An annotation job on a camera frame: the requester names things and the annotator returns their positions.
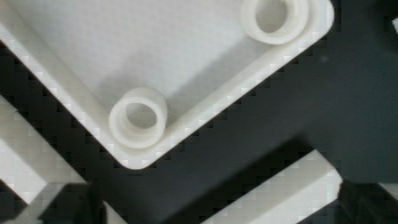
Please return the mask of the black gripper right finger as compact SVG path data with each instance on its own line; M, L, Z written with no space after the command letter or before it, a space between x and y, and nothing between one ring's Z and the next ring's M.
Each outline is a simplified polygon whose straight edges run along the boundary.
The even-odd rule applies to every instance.
M338 200L299 224L398 224L398 183L345 181Z

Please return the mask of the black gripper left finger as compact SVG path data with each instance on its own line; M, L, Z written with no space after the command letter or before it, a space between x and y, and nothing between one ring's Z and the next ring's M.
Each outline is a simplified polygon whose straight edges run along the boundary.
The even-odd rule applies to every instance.
M43 224L107 224L107 208L93 184L71 183L62 187L39 221Z

